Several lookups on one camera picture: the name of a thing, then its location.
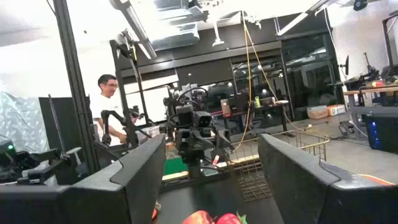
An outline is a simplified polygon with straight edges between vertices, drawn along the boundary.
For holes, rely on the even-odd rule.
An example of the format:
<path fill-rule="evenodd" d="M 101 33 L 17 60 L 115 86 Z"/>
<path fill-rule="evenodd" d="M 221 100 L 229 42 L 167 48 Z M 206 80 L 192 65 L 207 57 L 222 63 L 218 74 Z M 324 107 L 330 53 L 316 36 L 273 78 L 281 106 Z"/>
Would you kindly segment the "white LED light bar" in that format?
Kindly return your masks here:
<path fill-rule="evenodd" d="M 283 28 L 279 29 L 277 27 L 277 36 L 283 36 L 285 33 L 287 33 L 289 30 L 291 30 L 293 27 L 295 27 L 298 23 L 306 19 L 308 16 L 316 16 L 319 14 L 322 10 L 326 9 L 328 5 L 330 4 L 331 0 L 318 0 L 313 6 L 308 8 L 306 11 L 302 12 L 299 14 L 296 18 L 294 18 L 292 21 L 290 21 L 286 26 Z"/>
<path fill-rule="evenodd" d="M 138 44 L 148 59 L 156 59 L 157 54 L 136 14 L 130 0 L 109 0 L 110 4 L 127 20 L 129 28 L 125 28 L 118 35 L 118 42 L 132 47 Z"/>

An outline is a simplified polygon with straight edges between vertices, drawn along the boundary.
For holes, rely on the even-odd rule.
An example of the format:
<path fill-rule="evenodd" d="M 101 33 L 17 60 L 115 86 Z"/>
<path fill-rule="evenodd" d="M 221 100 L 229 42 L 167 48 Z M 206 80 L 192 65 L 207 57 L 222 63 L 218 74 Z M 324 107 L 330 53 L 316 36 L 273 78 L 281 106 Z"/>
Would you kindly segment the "black computer monitor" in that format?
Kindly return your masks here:
<path fill-rule="evenodd" d="M 346 56 L 345 62 L 340 64 L 339 67 L 341 68 L 344 76 L 349 75 L 349 55 Z"/>

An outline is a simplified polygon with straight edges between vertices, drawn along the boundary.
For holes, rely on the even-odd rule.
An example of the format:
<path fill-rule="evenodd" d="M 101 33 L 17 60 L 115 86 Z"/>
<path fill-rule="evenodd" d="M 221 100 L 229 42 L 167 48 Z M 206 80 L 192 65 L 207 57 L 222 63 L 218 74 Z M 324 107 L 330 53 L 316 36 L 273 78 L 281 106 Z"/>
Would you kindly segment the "orange white box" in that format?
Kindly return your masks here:
<path fill-rule="evenodd" d="M 328 109 L 329 116 L 336 116 L 336 115 L 346 113 L 345 105 L 330 105 L 330 106 L 327 106 L 327 109 Z"/>

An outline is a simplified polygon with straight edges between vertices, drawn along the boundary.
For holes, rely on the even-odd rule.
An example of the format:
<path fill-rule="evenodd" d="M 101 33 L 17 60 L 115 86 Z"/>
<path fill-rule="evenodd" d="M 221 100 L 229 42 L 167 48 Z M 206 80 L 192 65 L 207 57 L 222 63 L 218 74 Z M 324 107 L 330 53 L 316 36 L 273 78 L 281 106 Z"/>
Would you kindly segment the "brown box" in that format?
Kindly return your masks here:
<path fill-rule="evenodd" d="M 229 105 L 229 99 L 220 100 L 221 110 L 224 118 L 229 118 L 231 116 L 231 108 Z"/>

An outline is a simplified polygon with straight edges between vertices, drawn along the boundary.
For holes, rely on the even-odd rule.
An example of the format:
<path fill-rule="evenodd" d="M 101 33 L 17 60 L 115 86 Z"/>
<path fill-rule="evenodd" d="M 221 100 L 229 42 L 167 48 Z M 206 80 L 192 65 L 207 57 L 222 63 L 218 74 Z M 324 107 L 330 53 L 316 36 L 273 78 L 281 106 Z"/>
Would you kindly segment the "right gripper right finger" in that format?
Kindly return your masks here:
<path fill-rule="evenodd" d="M 285 224 L 398 224 L 398 186 L 327 163 L 274 136 L 259 137 L 265 179 Z"/>

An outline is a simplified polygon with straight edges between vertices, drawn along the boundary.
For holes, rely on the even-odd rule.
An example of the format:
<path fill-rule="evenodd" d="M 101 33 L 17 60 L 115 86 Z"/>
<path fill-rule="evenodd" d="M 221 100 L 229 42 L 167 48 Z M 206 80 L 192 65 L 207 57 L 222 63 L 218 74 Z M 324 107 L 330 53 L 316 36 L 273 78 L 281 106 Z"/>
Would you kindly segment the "pink red peach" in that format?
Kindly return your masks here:
<path fill-rule="evenodd" d="M 184 219 L 182 224 L 215 224 L 215 221 L 208 212 L 199 210 Z"/>

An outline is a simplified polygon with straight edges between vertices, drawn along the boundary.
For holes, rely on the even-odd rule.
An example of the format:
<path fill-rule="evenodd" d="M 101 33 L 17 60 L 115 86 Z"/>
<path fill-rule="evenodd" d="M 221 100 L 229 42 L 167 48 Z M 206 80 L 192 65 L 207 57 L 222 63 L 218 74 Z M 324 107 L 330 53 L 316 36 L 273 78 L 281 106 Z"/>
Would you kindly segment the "black aluminium frame post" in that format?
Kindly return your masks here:
<path fill-rule="evenodd" d="M 130 110 L 129 110 L 128 103 L 127 103 L 126 90 L 124 87 L 124 79 L 128 78 L 128 76 L 125 76 L 125 77 L 123 76 L 122 68 L 120 67 L 120 64 L 119 64 L 119 58 L 120 57 L 125 58 L 131 64 L 131 73 L 135 76 L 136 82 L 139 87 L 139 93 L 141 96 L 141 103 L 142 103 L 142 109 L 144 111 L 143 114 L 144 114 L 145 122 L 146 122 L 146 124 L 149 124 L 149 117 L 147 114 L 146 102 L 144 99 L 144 92 L 142 89 L 142 77 L 137 68 L 137 61 L 134 56 L 134 50 L 130 49 L 128 44 L 119 44 L 115 40 L 110 40 L 109 45 L 111 47 L 111 51 L 112 51 L 112 55 L 113 55 L 115 75 L 116 75 L 116 78 L 117 78 L 117 81 L 119 84 L 119 92 L 120 92 L 121 104 L 122 104 L 122 108 L 123 108 L 123 115 L 126 119 L 127 138 L 128 138 L 129 143 L 131 144 L 131 147 L 136 148 L 139 145 L 139 140 L 136 136 L 136 131 L 139 131 L 140 133 L 145 135 L 147 138 L 151 138 L 151 136 L 148 135 L 147 133 L 145 133 L 140 128 L 138 128 L 131 120 Z"/>
<path fill-rule="evenodd" d="M 83 155 L 85 157 L 88 173 L 94 174 L 100 170 L 100 164 L 96 149 L 94 148 L 94 134 L 91 126 L 92 120 L 86 100 L 67 0 L 52 1 L 77 118 L 78 133 L 80 134 L 82 142 Z"/>

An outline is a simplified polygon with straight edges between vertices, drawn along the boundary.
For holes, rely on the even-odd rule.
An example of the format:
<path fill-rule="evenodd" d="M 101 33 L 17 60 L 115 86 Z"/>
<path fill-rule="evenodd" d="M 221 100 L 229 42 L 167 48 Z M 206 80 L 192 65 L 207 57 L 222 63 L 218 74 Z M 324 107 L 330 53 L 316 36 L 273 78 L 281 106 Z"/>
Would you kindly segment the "wooden table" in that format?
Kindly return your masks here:
<path fill-rule="evenodd" d="M 373 115 L 378 117 L 396 117 L 398 118 L 398 106 L 378 106 L 378 107 L 368 107 L 368 106 L 357 106 L 354 96 L 357 95 L 358 98 L 367 93 L 380 93 L 381 96 L 386 97 L 387 93 L 393 92 L 398 93 L 398 85 L 385 85 L 378 87 L 361 87 L 358 90 L 345 91 L 343 94 L 348 97 L 348 109 L 350 120 L 353 122 L 354 136 L 357 140 L 366 139 L 367 135 L 362 132 L 360 128 L 361 123 L 359 122 L 359 117 L 362 114 Z"/>

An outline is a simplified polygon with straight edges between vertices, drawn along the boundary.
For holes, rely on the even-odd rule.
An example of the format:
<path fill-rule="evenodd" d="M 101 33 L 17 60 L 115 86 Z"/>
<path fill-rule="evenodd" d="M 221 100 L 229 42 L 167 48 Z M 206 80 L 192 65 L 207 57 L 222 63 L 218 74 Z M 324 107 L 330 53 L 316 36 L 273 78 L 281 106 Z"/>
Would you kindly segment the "black computer with blue light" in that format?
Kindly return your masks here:
<path fill-rule="evenodd" d="M 372 149 L 398 154 L 398 117 L 363 115 Z"/>

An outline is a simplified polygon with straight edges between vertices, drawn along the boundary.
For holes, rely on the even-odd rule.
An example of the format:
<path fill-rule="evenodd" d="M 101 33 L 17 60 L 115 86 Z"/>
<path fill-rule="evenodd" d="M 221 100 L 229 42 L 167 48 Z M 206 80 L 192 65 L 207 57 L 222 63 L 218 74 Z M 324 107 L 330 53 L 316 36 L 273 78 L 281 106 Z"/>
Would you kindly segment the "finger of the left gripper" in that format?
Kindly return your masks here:
<path fill-rule="evenodd" d="M 227 156 L 234 152 L 234 146 L 229 139 L 229 130 L 215 128 L 215 154 Z"/>
<path fill-rule="evenodd" d="M 175 137 L 175 147 L 180 156 L 184 156 L 188 148 L 188 129 L 178 129 Z"/>

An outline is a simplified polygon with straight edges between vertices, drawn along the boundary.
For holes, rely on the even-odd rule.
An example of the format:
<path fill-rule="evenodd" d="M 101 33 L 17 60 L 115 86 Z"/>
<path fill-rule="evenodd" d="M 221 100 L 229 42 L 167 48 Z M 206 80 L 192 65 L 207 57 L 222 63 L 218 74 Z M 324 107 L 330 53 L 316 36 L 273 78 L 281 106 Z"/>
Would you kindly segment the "black desk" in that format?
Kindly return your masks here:
<path fill-rule="evenodd" d="M 230 129 L 230 127 L 228 126 L 228 119 L 231 119 L 233 117 L 241 117 L 243 115 L 246 116 L 246 119 L 249 119 L 248 122 L 243 121 L 242 122 L 242 129 L 245 128 L 250 128 L 251 131 L 255 134 L 257 133 L 265 133 L 265 126 L 264 124 L 267 123 L 268 120 L 270 120 L 270 118 L 267 117 L 266 112 L 270 112 L 272 110 L 276 110 L 279 112 L 279 117 L 281 120 L 281 124 L 282 124 L 282 131 L 277 132 L 276 134 L 282 134 L 282 135 L 286 135 L 289 137 L 294 137 L 293 134 L 289 134 L 289 130 L 287 129 L 287 122 L 288 122 L 288 116 L 286 114 L 286 109 L 285 106 L 287 106 L 289 104 L 289 102 L 287 100 L 280 100 L 280 101 L 276 101 L 273 104 L 270 105 L 265 105 L 265 106 L 260 106 L 259 108 L 253 108 L 252 106 L 249 108 L 248 111 L 243 111 L 243 112 L 230 112 L 227 114 L 223 114 L 222 111 L 217 111 L 212 113 L 211 115 L 214 118 L 218 118 L 220 117 L 223 121 L 224 121 L 224 127 L 226 129 Z M 254 115 L 256 113 L 261 114 L 261 122 L 260 125 L 258 127 L 256 127 L 255 125 L 252 125 L 252 118 L 254 117 Z"/>

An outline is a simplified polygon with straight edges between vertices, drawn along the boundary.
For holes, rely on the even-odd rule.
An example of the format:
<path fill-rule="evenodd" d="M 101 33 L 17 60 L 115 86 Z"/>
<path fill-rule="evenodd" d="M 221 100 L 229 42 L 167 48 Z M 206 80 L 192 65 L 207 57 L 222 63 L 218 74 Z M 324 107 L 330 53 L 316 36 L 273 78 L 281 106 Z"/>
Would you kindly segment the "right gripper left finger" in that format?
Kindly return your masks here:
<path fill-rule="evenodd" d="M 0 187 L 0 224 L 150 224 L 165 164 L 158 134 L 73 185 Z"/>

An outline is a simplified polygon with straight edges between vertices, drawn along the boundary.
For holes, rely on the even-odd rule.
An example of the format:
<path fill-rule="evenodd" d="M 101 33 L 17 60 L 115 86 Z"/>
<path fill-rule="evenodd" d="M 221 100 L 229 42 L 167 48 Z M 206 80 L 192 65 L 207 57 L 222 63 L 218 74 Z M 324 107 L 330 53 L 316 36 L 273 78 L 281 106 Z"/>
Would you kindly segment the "pale patterned curtain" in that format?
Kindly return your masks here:
<path fill-rule="evenodd" d="M 16 151 L 41 153 L 49 142 L 38 98 L 0 91 L 0 141 L 11 140 Z"/>

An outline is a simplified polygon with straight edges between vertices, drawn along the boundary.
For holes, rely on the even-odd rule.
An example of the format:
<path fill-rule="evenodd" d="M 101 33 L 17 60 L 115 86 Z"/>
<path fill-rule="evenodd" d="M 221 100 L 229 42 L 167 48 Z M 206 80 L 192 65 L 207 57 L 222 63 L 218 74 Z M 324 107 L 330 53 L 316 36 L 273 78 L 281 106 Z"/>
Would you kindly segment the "person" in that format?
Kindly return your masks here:
<path fill-rule="evenodd" d="M 113 98 L 118 87 L 117 79 L 114 75 L 104 74 L 98 79 L 98 86 L 101 93 L 90 96 L 90 110 L 93 118 L 93 124 L 97 126 L 99 139 L 102 139 L 104 131 L 104 123 L 101 118 L 101 112 L 104 110 L 115 111 L 117 114 L 123 115 L 123 108 Z M 114 117 L 108 118 L 109 135 L 111 137 L 111 146 L 126 144 L 127 134 L 123 129 L 123 125 Z"/>

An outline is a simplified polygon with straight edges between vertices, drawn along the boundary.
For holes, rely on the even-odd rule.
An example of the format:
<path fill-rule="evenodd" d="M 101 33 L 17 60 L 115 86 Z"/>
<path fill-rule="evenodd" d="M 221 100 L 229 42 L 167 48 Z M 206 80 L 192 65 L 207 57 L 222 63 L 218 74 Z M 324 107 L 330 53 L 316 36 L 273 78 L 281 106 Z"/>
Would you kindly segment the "whiteboard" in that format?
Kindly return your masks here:
<path fill-rule="evenodd" d="M 153 122 L 164 121 L 166 119 L 166 108 L 164 106 L 163 99 L 169 96 L 167 84 L 173 84 L 176 82 L 178 82 L 177 75 L 155 78 L 142 82 L 147 115 Z M 126 91 L 128 108 L 133 109 L 134 106 L 137 106 L 139 108 L 139 112 L 143 113 L 144 109 L 138 84 L 127 84 L 124 86 L 124 89 Z"/>

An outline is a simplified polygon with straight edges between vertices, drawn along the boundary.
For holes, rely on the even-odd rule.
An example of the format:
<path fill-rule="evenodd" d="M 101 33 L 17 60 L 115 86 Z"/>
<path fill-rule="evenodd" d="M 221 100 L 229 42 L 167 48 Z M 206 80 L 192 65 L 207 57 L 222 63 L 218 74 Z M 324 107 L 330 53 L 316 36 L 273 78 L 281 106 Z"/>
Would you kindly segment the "green floor mat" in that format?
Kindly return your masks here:
<path fill-rule="evenodd" d="M 183 163 L 180 157 L 167 159 L 165 161 L 164 175 L 176 174 L 187 170 L 186 164 Z"/>

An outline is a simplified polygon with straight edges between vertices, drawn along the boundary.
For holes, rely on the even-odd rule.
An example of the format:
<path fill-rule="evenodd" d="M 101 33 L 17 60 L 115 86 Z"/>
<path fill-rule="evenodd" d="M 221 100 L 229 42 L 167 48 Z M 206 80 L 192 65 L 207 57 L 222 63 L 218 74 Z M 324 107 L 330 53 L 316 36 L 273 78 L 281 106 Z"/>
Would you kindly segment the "black device with green light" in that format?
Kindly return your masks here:
<path fill-rule="evenodd" d="M 71 166 L 71 156 L 80 165 L 80 150 L 81 147 L 67 152 L 57 148 L 42 153 L 18 152 L 11 140 L 0 141 L 0 185 L 43 185 L 61 169 Z"/>

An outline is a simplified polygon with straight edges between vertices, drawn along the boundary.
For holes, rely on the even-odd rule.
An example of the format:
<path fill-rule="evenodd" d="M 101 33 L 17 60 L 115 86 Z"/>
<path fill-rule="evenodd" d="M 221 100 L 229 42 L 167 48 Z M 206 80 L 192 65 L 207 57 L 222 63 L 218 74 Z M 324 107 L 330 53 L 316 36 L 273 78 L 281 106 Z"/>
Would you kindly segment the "small red chili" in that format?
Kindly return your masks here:
<path fill-rule="evenodd" d="M 156 201 L 154 210 L 152 212 L 152 220 L 154 220 L 157 217 L 159 211 L 161 210 L 161 207 L 162 207 L 161 204 L 158 201 Z"/>

